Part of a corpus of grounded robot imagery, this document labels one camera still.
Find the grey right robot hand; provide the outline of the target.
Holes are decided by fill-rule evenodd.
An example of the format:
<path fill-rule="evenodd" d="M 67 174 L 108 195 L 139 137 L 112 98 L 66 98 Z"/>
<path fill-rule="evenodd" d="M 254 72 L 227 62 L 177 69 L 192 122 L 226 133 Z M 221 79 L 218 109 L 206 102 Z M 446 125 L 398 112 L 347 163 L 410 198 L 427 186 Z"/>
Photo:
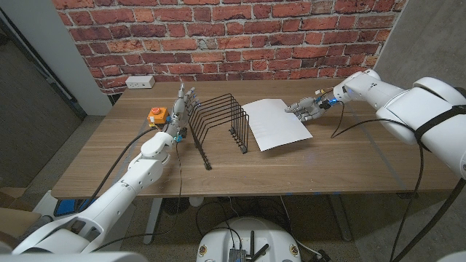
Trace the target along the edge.
<path fill-rule="evenodd" d="M 317 119 L 323 116 L 326 109 L 320 107 L 316 98 L 302 98 L 285 109 L 286 113 L 294 114 L 301 122 Z"/>

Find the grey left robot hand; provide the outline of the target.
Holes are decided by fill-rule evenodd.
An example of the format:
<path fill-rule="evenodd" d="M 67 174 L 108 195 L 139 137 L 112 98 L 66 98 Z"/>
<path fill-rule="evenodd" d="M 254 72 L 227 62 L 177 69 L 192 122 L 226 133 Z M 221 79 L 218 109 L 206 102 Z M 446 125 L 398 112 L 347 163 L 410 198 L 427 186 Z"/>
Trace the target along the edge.
<path fill-rule="evenodd" d="M 167 124 L 165 132 L 174 136 L 181 131 L 188 124 L 189 116 L 199 104 L 200 101 L 196 97 L 195 88 L 192 87 L 186 91 L 184 83 L 181 83 L 178 98 L 173 104 L 170 122 Z"/>

